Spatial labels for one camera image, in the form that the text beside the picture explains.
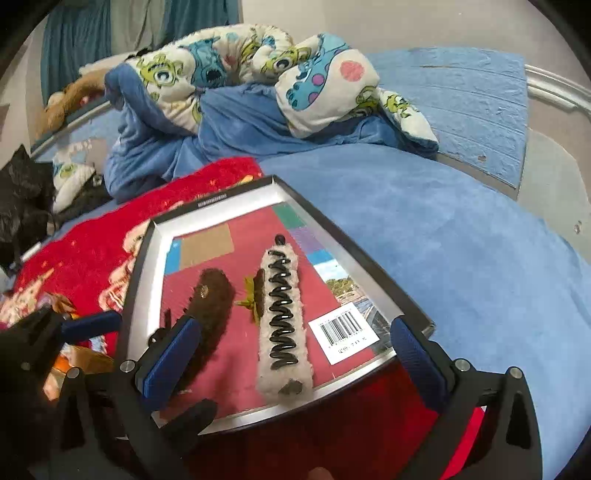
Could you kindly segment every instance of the blue furry monster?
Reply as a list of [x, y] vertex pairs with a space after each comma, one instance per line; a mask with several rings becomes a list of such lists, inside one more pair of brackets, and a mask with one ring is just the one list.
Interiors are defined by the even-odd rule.
[[213, 48], [213, 43], [219, 39], [220, 37], [207, 38], [183, 46], [195, 59], [191, 85], [197, 89], [223, 87], [226, 84], [228, 74], [220, 54]]
[[316, 100], [324, 88], [333, 58], [351, 48], [342, 38], [335, 35], [321, 33], [318, 38], [320, 39], [318, 53], [310, 60], [298, 65], [300, 69], [296, 77], [298, 81], [285, 93], [287, 101], [294, 110], [305, 110]]

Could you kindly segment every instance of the curtain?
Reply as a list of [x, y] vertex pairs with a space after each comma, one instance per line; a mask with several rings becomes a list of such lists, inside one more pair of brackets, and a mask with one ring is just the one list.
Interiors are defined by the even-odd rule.
[[166, 45], [202, 28], [238, 23], [238, 0], [168, 0], [159, 44]]
[[111, 0], [59, 4], [47, 18], [41, 53], [41, 93], [46, 105], [54, 92], [78, 78], [78, 68], [111, 55]]

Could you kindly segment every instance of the barcode label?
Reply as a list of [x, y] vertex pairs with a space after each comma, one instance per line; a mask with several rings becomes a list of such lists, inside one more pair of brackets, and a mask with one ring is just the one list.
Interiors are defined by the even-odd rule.
[[331, 365], [379, 340], [353, 303], [312, 320], [308, 325]]

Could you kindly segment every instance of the pillow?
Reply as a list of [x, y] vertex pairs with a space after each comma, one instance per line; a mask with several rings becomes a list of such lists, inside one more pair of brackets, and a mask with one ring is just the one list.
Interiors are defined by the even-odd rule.
[[94, 72], [95, 70], [114, 69], [117, 65], [123, 63], [130, 55], [135, 55], [135, 52], [130, 51], [127, 53], [119, 53], [117, 55], [113, 55], [112, 57], [97, 60], [94, 63], [87, 63], [78, 69], [78, 73], [80, 75], [85, 75], [86, 73]]
[[57, 171], [53, 184], [57, 194], [51, 210], [53, 213], [60, 213], [72, 204], [86, 181], [95, 173], [95, 169], [78, 163], [63, 163], [55, 167]]

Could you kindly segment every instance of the blue blanket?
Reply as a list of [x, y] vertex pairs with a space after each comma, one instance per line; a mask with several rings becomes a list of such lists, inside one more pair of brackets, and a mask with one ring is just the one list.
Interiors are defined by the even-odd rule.
[[400, 150], [344, 145], [261, 166], [413, 297], [451, 358], [524, 370], [553, 479], [591, 424], [591, 267], [579, 254], [504, 195]]
[[198, 134], [193, 135], [164, 116], [137, 82], [131, 67], [120, 66], [108, 76], [111, 85], [121, 92], [121, 96], [111, 93], [110, 100], [123, 110], [121, 137], [105, 167], [107, 189], [118, 201], [225, 157], [250, 155], [260, 161], [278, 154], [350, 143], [410, 151], [415, 148], [378, 115], [335, 122], [306, 139], [295, 138], [279, 110], [275, 89], [252, 83], [207, 90], [200, 103], [203, 120]]

